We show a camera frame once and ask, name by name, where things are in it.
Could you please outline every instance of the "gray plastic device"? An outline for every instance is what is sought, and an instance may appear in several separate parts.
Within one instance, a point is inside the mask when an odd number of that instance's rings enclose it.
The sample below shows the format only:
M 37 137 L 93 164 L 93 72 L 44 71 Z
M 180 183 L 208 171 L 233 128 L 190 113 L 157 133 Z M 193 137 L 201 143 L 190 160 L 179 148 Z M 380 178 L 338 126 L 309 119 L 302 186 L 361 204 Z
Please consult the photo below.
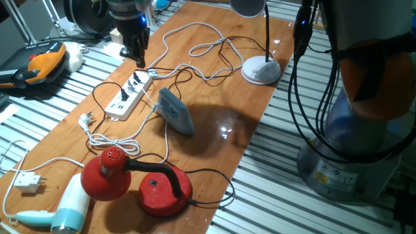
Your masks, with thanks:
M 187 106 L 179 100 L 169 89 L 159 90 L 157 112 L 170 124 L 176 131 L 185 135 L 195 133 L 194 123 L 190 118 Z

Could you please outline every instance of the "lamp head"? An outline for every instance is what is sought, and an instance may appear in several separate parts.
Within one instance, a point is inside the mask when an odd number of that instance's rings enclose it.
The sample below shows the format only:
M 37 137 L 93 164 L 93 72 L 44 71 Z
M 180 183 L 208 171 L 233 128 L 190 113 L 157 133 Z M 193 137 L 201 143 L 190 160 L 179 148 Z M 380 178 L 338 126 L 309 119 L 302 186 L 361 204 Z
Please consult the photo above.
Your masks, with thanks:
M 252 18 L 262 13 L 266 0 L 229 0 L 229 4 L 240 16 Z

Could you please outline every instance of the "red base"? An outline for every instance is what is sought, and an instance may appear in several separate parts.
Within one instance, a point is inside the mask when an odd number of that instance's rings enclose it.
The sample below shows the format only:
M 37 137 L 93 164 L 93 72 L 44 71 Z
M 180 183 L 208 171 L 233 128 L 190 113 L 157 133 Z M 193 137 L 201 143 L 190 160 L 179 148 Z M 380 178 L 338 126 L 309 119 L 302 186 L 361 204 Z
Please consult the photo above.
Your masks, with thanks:
M 182 196 L 176 198 L 168 178 L 162 173 L 148 173 L 138 188 L 139 201 L 143 209 L 154 216 L 170 216 L 180 212 L 188 203 L 192 187 L 188 176 L 180 169 L 172 167 L 182 189 Z

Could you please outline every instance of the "red button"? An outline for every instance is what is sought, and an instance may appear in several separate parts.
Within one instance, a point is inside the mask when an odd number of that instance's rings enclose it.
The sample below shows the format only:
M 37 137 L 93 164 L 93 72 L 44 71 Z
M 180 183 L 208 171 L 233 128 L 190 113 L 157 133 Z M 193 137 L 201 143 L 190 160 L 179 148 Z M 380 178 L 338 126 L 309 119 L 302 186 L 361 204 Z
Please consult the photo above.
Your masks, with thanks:
M 30 56 L 29 57 L 29 61 L 31 61 L 32 59 L 36 58 L 37 56 L 38 56 L 37 54 L 34 54 L 34 55 Z

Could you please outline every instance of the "electrical outlet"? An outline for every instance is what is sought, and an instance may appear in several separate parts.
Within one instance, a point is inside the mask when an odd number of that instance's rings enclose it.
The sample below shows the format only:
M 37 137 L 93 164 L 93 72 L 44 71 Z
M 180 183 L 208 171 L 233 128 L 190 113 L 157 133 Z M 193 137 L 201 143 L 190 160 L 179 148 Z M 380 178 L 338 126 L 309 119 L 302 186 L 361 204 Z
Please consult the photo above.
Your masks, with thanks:
M 138 101 L 144 95 L 142 88 L 147 90 L 152 82 L 152 79 L 150 79 L 147 73 L 142 71 L 135 71 L 135 73 L 140 82 L 137 79 L 134 79 L 132 74 L 123 85 L 123 89 L 129 94 L 129 98 L 126 101 L 122 101 L 122 93 L 119 91 L 105 109 L 105 113 L 113 121 L 126 120 L 131 111 L 136 107 Z M 131 88 L 131 86 L 129 88 L 128 82 L 132 84 L 134 89 Z

